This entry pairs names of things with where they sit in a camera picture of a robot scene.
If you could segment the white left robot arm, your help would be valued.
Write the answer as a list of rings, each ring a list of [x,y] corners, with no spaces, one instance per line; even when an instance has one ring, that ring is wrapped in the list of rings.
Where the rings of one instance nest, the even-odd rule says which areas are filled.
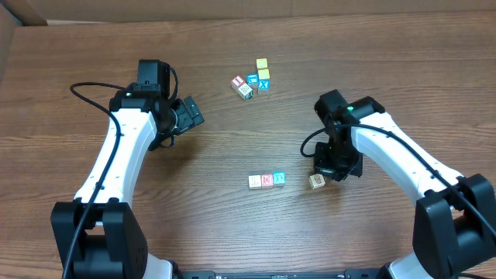
[[[59,201],[51,225],[64,278],[181,278],[178,265],[148,250],[133,214],[133,194],[147,152],[205,119],[191,97],[177,97],[175,69],[140,60],[137,79],[116,86],[108,132],[86,182],[72,201]]]

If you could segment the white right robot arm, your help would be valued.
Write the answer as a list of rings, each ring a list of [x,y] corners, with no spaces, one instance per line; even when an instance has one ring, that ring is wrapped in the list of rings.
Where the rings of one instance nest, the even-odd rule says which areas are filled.
[[[415,207],[410,254],[362,272],[365,278],[458,278],[495,257],[495,193],[481,174],[470,177],[423,150],[370,96],[349,103],[339,91],[314,110],[328,142],[311,154],[317,174],[334,181],[361,176],[373,160]]]

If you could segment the blue letter D block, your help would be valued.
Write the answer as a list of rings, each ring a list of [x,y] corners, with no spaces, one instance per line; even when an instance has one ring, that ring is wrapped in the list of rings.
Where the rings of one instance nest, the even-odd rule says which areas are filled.
[[[285,172],[273,172],[273,186],[275,188],[282,188],[286,184]]]

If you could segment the red letter M block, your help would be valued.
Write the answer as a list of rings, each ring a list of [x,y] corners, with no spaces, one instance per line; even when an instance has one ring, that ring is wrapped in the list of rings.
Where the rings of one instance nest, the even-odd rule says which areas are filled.
[[[273,174],[261,174],[261,187],[262,188],[272,188],[274,186],[274,176]]]

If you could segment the wooden block green side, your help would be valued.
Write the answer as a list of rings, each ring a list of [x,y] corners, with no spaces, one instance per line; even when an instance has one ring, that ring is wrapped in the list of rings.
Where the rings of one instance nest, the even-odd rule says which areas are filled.
[[[325,178],[321,174],[313,174],[309,177],[311,189],[323,187],[326,184]]]

